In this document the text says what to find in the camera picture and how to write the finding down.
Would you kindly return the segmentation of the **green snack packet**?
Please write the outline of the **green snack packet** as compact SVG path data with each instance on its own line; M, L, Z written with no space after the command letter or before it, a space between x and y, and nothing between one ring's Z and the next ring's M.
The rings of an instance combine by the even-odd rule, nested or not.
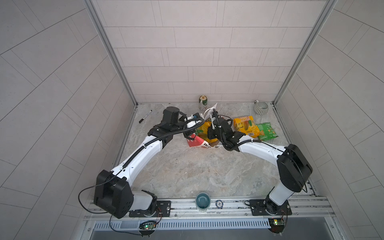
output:
M257 127L260 131L258 136L260 141L268 141L278 137L270 122L258 124Z

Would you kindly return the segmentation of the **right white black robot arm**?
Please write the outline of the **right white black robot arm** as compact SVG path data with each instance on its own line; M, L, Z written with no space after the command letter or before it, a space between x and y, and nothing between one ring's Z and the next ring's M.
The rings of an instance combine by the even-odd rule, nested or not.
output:
M212 118L208 138L218 139L227 151L251 154L277 166L280 180L263 201L269 215L279 214L294 193L308 190L306 183L313 168L298 146L276 146L235 132L222 117Z

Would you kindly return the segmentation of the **yellow snack packet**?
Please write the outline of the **yellow snack packet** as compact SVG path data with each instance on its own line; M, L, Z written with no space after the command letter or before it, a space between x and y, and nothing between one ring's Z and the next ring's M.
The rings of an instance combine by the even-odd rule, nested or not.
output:
M201 127L197 128L196 132L200 138L206 141L208 144L212 144L218 141L218 139L209 139L208 138L208 129L211 127L212 122L206 121Z
M255 124L252 116L235 118L234 128L236 131L244 133L252 138L257 138L260 134L260 130Z

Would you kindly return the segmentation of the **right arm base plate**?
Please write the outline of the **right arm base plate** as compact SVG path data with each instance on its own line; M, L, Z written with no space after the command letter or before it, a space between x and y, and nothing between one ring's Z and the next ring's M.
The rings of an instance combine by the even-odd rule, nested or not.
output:
M273 216L267 211L264 200L254 199L248 200L247 206L250 207L252 216ZM279 207L276 215L292 215L291 206L288 201L285 201L282 206Z

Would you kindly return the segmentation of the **red white paper gift bag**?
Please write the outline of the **red white paper gift bag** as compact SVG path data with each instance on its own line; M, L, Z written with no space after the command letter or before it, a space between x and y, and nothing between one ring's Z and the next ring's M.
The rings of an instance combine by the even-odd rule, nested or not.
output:
M215 104L213 107L208 108L204 113L197 113L188 117L187 120L192 120L187 124L187 128L195 127L202 121L197 120L201 117L205 120L204 124L187 137L187 143L190 148L219 148L221 146L218 139L208 138L208 129L212 126L211 117L213 116L213 110L217 107Z

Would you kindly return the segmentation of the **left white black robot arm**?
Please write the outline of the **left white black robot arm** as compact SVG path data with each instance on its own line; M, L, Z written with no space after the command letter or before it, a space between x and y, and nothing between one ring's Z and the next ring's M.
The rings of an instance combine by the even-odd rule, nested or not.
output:
M157 210L157 196L148 191L134 192L132 184L150 160L173 139L183 134L191 139L196 129L201 127L206 117L197 113L190 117L176 107L163 111L161 122L152 127L141 145L122 163L111 171L101 171L93 186L94 205L121 219L129 212L140 211L152 216Z

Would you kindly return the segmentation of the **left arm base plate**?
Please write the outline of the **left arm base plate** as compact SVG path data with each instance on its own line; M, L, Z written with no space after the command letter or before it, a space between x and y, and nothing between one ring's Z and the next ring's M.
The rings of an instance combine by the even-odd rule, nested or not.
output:
M171 211L171 201L157 201L156 205L151 205L148 210L135 210L129 212L130 218L154 218L169 217Z

